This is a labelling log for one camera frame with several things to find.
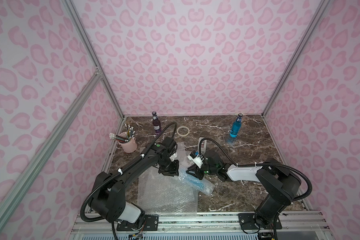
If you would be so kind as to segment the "bubble wrap sheet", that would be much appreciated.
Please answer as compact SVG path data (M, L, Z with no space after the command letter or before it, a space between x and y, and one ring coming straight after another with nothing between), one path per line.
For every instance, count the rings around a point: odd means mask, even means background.
M215 185L206 179L199 180L194 176L187 174L186 170L186 168L180 167L178 176L179 181L207 196L211 196L215 189Z
M137 206L148 215L194 217L198 209L198 191L180 180L150 167L139 177Z

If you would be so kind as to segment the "blue glass bottle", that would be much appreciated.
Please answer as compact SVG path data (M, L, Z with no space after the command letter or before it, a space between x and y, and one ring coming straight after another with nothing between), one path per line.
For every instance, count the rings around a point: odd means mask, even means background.
M243 114L239 113L230 130L231 138L236 138L242 126Z

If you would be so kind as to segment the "white tape dispenser pink roll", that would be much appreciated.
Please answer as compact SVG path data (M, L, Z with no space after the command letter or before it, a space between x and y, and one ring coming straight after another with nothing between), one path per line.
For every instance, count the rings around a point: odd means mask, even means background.
M203 139L203 137L199 138L199 145L200 145L201 151L205 152L207 149L207 141L206 140L202 141L202 139Z

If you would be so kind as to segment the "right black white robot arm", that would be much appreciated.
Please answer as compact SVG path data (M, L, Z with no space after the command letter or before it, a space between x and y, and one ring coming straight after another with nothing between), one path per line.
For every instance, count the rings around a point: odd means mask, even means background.
M263 185L267 196L252 216L239 214L241 229L278 230L281 212L293 202L307 198L313 190L309 178L301 171L281 164L274 158L254 164L225 163L214 151L198 149L188 155L193 164L187 174L202 180L204 176L217 176L222 182L251 181Z

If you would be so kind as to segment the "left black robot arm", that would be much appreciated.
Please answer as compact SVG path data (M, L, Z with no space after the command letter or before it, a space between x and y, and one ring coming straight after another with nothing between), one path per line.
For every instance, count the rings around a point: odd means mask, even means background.
M162 134L157 135L138 157L121 167L117 173L101 172L97 175L92 192L85 198L80 209L80 218L84 222L106 220L114 224L123 221L131 224L134 229L142 227L145 211L126 201L126 190L150 167L158 167L158 173L164 176L179 176L179 161L171 160L177 150L174 136L178 124L170 123L163 132L171 126L174 131L170 137L158 142Z

